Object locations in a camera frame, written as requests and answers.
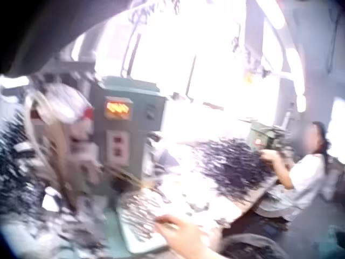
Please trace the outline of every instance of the control box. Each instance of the control box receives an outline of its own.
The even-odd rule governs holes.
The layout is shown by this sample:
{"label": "control box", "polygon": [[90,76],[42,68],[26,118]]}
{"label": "control box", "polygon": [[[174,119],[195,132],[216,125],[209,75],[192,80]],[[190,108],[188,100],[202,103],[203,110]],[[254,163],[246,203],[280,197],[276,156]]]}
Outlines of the control box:
{"label": "control box", "polygon": [[148,135],[160,131],[166,101],[159,88],[153,83],[108,77],[91,87],[89,96],[100,162],[121,166],[139,180],[150,175],[154,163]]}

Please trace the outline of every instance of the orange digital display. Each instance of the orange digital display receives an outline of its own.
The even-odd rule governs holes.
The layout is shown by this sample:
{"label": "orange digital display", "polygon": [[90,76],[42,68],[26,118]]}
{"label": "orange digital display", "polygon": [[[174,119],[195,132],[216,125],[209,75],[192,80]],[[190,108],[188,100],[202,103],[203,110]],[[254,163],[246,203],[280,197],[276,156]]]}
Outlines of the orange digital display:
{"label": "orange digital display", "polygon": [[108,101],[105,106],[105,115],[112,120],[130,120],[132,104],[121,101]]}
{"label": "orange digital display", "polygon": [[126,115],[129,113],[129,107],[126,104],[116,102],[108,102],[107,110],[108,112],[118,115]]}

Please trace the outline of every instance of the dark hair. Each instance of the dark hair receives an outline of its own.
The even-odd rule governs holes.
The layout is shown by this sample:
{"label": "dark hair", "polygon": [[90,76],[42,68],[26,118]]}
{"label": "dark hair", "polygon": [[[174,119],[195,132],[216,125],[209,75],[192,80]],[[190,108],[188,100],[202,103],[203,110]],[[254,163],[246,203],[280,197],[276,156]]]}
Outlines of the dark hair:
{"label": "dark hair", "polygon": [[321,154],[323,158],[325,159],[325,173],[327,173],[327,165],[328,165],[328,146],[329,142],[326,139],[326,130],[325,126],[322,122],[314,121],[313,125],[315,125],[318,128],[319,135],[322,139],[321,146],[314,152],[314,154]]}

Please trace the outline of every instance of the switch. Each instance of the switch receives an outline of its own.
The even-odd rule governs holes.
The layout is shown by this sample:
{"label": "switch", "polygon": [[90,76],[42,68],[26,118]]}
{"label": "switch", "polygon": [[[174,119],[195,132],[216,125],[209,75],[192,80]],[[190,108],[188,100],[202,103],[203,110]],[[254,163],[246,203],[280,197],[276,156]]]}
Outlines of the switch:
{"label": "switch", "polygon": [[115,143],[121,143],[122,142],[121,137],[114,137],[114,142]]}
{"label": "switch", "polygon": [[128,166],[130,158],[129,133],[107,131],[107,161],[110,164]]}
{"label": "switch", "polygon": [[121,150],[120,150],[119,148],[116,148],[116,149],[114,150],[114,155],[115,155],[115,156],[121,156],[121,155],[122,155]]}

